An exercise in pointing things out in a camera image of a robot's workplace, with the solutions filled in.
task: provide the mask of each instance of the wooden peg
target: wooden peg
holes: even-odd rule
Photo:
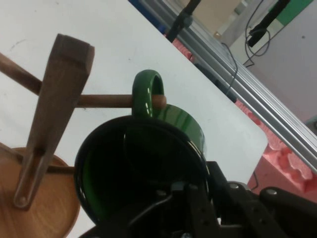
[[[23,87],[38,95],[42,82],[0,53],[0,71]]]
[[[36,95],[40,93],[41,80],[37,79],[1,53],[0,71]],[[152,103],[154,108],[162,109],[166,106],[166,97],[164,95],[153,95]],[[130,108],[132,107],[132,95],[81,95],[76,107]]]
[[[152,95],[154,108],[161,109],[166,106],[164,95]],[[132,95],[81,95],[78,108],[131,108]]]
[[[90,74],[94,47],[58,34],[42,82],[14,205],[28,209]]]
[[[18,151],[11,149],[10,147],[0,143],[0,151],[5,152],[10,155],[10,158],[14,159],[17,163],[21,164],[23,161],[23,155]],[[72,166],[54,166],[50,165],[46,171],[48,174],[57,175],[73,175],[75,168]]]

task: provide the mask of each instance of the screw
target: screw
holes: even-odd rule
[[[273,189],[268,189],[268,190],[266,190],[266,192],[270,195],[277,195],[277,192]]]
[[[190,233],[184,233],[181,238],[193,238]]]
[[[237,189],[237,188],[239,188],[239,185],[236,184],[236,183],[234,183],[234,182],[230,183],[229,186],[230,186],[230,188],[232,188],[232,189]]]
[[[197,190],[197,189],[198,189],[198,187],[197,187],[196,185],[193,185],[193,184],[191,184],[191,183],[190,183],[188,186],[189,186],[189,188],[192,189],[192,190]]]
[[[166,192],[164,190],[157,190],[157,195],[160,197],[165,197],[166,196]]]

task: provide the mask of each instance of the white table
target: white table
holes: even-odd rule
[[[57,33],[96,48],[85,94],[128,94],[134,76],[157,70],[168,103],[189,112],[207,141],[207,160],[228,180],[247,182],[266,145],[265,134],[157,31],[127,0],[0,2],[0,52],[42,79]],[[0,141],[25,146],[37,96],[0,74]],[[69,165],[86,136],[130,109],[76,109],[56,154]],[[93,226],[81,209],[69,237]]]

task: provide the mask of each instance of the wooden base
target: wooden base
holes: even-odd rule
[[[23,154],[25,148],[17,148]],[[67,166],[55,156],[51,165]],[[46,174],[28,211],[13,206],[21,165],[0,154],[0,237],[62,238],[77,220],[80,204],[70,175]]]

